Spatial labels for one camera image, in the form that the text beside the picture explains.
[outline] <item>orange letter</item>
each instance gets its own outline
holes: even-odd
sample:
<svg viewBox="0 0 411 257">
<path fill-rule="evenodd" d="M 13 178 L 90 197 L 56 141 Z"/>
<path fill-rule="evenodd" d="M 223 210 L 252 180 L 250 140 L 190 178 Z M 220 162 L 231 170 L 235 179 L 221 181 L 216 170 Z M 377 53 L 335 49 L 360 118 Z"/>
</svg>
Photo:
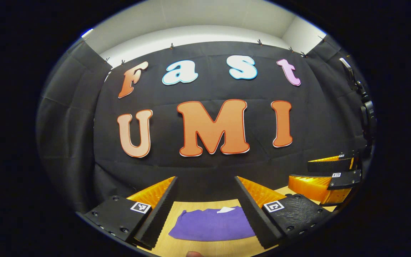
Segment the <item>orange letter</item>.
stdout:
<svg viewBox="0 0 411 257">
<path fill-rule="evenodd" d="M 287 101 L 273 101 L 270 105 L 277 117 L 277 135 L 272 144 L 275 147 L 290 145 L 293 142 L 290 135 L 291 104 Z"/>
<path fill-rule="evenodd" d="M 210 154 L 214 154 L 222 135 L 225 143 L 220 150 L 230 155 L 245 153 L 250 145 L 245 142 L 243 112 L 247 103 L 239 99 L 227 100 L 223 103 L 217 119 L 212 120 L 204 106 L 198 101 L 188 101 L 177 106 L 177 111 L 183 115 L 184 146 L 180 155 L 185 157 L 200 156 L 202 148 L 198 146 L 196 134 Z"/>
<path fill-rule="evenodd" d="M 131 94 L 131 92 L 134 90 L 134 88 L 131 86 L 131 83 L 134 81 L 134 83 L 137 83 L 139 81 L 139 78 L 141 77 L 141 71 L 145 70 L 148 67 L 147 62 L 143 62 L 140 65 L 137 65 L 136 67 L 133 67 L 129 70 L 127 70 L 124 74 L 125 79 L 123 81 L 123 87 L 121 88 L 121 92 L 118 94 L 119 98 L 122 98 L 124 96 L 127 96 Z"/>
<path fill-rule="evenodd" d="M 150 151 L 150 122 L 148 119 L 150 119 L 152 115 L 152 110 L 142 110 L 136 114 L 136 119 L 139 121 L 139 130 L 141 132 L 141 144 L 137 147 L 131 143 L 131 136 L 129 133 L 129 122 L 132 120 L 131 114 L 118 116 L 117 122 L 120 126 L 121 148 L 123 148 L 127 155 L 142 158 Z"/>
</svg>

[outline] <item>white letter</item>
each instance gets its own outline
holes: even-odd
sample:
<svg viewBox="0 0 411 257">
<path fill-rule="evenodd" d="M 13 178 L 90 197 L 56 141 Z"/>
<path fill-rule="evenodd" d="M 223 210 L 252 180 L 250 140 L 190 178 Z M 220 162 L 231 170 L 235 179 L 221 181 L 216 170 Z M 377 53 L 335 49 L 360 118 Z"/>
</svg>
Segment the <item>white letter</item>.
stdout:
<svg viewBox="0 0 411 257">
<path fill-rule="evenodd" d="M 252 80 L 258 75 L 254 67 L 255 61 L 249 56 L 232 55 L 228 57 L 226 63 L 233 68 L 229 70 L 229 73 L 236 80 Z"/>
<path fill-rule="evenodd" d="M 169 86 L 176 83 L 190 83 L 193 82 L 198 74 L 194 72 L 194 62 L 190 60 L 178 61 L 168 66 L 166 73 L 162 79 L 163 84 Z"/>
</svg>

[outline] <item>white tag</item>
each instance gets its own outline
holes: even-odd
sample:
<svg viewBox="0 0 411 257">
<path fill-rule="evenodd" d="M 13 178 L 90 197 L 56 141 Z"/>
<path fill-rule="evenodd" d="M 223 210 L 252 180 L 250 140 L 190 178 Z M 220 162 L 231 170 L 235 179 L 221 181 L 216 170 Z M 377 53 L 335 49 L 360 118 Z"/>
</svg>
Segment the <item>white tag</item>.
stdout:
<svg viewBox="0 0 411 257">
<path fill-rule="evenodd" d="M 269 212 L 273 212 L 273 211 L 277 211 L 277 210 L 281 210 L 285 208 L 279 201 L 265 203 L 264 207 L 266 207 L 266 210 Z"/>
<path fill-rule="evenodd" d="M 133 211 L 137 211 L 140 213 L 147 213 L 148 209 L 150 209 L 150 207 L 152 207 L 151 205 L 147 205 L 146 203 L 139 203 L 136 202 L 132 207 L 131 210 Z"/>
<path fill-rule="evenodd" d="M 235 208 L 223 207 L 221 210 L 217 211 L 217 213 L 225 213 L 232 210 L 235 210 Z"/>
</svg>

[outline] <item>white wall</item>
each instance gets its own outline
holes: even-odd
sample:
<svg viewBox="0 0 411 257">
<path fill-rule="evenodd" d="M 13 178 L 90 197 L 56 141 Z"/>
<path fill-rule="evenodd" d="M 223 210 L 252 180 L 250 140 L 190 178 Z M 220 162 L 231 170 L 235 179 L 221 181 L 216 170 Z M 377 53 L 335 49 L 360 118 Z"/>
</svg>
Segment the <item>white wall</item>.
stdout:
<svg viewBox="0 0 411 257">
<path fill-rule="evenodd" d="M 112 67 L 117 67 L 121 65 L 121 60 L 127 62 L 151 52 L 167 49 L 171 43 L 174 47 L 213 41 L 239 41 L 257 44 L 258 39 L 264 45 L 289 48 L 283 39 L 259 31 L 232 26 L 198 25 L 175 27 L 138 36 L 99 54 L 103 59 L 110 57 L 107 62 Z"/>
<path fill-rule="evenodd" d="M 297 16 L 283 35 L 282 40 L 291 46 L 293 51 L 306 54 L 321 41 L 318 36 L 324 38 L 326 33 Z"/>
</svg>

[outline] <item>fingertip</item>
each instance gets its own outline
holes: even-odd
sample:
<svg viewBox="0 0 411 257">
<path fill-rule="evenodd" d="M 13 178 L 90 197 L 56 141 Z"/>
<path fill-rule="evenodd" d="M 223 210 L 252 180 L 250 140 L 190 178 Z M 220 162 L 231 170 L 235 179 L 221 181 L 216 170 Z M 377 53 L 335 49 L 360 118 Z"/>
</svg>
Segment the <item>fingertip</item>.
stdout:
<svg viewBox="0 0 411 257">
<path fill-rule="evenodd" d="M 199 252 L 189 251 L 186 253 L 186 257 L 204 257 Z"/>
</svg>

